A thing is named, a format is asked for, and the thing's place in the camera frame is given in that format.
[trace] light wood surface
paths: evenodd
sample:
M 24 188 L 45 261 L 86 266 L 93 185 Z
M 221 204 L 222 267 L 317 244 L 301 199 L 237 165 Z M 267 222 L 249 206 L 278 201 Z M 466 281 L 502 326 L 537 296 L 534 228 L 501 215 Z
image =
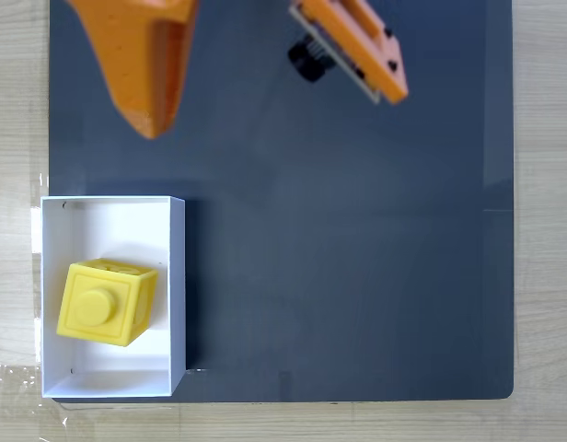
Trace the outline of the light wood surface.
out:
M 567 441 L 567 0 L 514 12 L 511 399 L 107 410 L 40 396 L 30 207 L 47 192 L 48 2 L 0 0 L 0 440 Z

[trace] dark gray mat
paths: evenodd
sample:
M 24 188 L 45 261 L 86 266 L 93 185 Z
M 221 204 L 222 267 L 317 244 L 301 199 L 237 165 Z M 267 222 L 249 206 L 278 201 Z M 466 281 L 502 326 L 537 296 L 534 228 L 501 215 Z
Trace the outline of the dark gray mat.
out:
M 52 0 L 51 194 L 189 201 L 191 371 L 171 401 L 506 397 L 511 2 L 373 2 L 402 42 L 396 108 L 338 69 L 304 82 L 287 5 L 203 0 L 177 123 L 148 142 Z

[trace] white box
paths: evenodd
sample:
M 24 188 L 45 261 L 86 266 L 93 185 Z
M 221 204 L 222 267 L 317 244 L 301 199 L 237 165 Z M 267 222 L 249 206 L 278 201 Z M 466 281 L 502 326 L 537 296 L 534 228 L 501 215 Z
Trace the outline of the white box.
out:
M 169 196 L 51 196 L 42 206 L 42 396 L 170 396 L 185 374 L 185 203 Z M 158 270 L 148 330 L 127 347 L 56 334 L 73 262 Z

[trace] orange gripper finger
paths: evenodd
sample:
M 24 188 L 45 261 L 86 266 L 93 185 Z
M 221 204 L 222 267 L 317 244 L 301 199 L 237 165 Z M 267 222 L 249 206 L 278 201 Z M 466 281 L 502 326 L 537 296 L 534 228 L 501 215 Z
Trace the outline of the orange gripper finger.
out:
M 67 0 L 98 57 L 111 99 L 146 138 L 173 123 L 198 0 Z

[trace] yellow cube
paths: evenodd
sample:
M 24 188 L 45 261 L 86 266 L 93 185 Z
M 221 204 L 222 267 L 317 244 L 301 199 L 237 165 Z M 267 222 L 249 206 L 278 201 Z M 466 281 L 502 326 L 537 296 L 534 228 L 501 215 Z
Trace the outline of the yellow cube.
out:
M 148 327 L 158 271 L 99 259 L 71 264 L 56 332 L 126 346 Z

